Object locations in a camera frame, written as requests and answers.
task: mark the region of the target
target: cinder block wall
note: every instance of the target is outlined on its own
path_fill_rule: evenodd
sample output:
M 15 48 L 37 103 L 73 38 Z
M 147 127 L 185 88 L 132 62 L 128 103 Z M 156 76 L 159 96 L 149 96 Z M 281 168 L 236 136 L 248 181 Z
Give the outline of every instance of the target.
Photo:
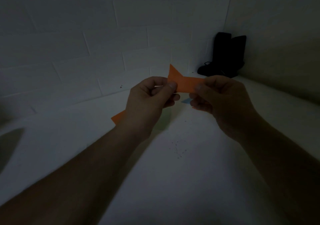
M 211 60 L 229 0 L 1 0 L 1 118 L 126 90 Z

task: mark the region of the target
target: orange paper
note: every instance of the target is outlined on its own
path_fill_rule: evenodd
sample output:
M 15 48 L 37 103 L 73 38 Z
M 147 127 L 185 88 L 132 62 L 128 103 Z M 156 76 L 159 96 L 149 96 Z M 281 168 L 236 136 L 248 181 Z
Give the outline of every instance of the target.
M 116 114 L 115 116 L 111 117 L 111 120 L 114 124 L 118 124 L 121 120 L 122 116 L 125 114 L 126 110 L 121 111 L 120 113 Z
M 205 80 L 203 78 L 184 77 L 170 64 L 168 82 L 170 81 L 177 83 L 177 92 L 179 93 L 195 93 L 195 87 L 199 83 L 204 83 Z

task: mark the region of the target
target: pair of boots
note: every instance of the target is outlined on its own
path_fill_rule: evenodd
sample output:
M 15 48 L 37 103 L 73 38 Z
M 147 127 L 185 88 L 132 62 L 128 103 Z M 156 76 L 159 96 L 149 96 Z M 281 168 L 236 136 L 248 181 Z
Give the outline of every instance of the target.
M 231 38 L 229 33 L 217 33 L 213 43 L 212 62 L 206 62 L 204 66 L 200 66 L 198 74 L 207 77 L 222 75 L 232 78 L 237 76 L 237 71 L 245 64 L 243 57 L 246 39 L 245 35 Z

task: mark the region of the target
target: orange paper on surface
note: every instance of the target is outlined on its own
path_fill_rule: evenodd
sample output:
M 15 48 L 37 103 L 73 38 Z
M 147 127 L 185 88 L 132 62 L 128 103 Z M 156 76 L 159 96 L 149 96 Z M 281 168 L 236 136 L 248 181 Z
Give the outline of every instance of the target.
M 121 120 L 122 116 L 125 114 L 126 110 L 121 111 L 120 113 L 116 114 L 115 116 L 111 117 L 111 120 L 114 124 L 118 124 Z
M 195 93 L 196 85 L 204 83 L 205 80 L 203 78 L 184 77 L 170 64 L 168 82 L 170 81 L 177 83 L 177 92 L 179 93 Z

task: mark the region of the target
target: wall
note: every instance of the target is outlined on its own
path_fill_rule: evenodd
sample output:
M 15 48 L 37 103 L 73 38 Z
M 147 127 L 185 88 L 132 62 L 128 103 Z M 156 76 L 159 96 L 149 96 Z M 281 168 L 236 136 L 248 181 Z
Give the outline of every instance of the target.
M 126 90 L 211 60 L 229 0 L 1 0 L 2 118 Z
M 248 78 L 320 103 L 320 0 L 230 0 L 225 31 L 248 36 Z

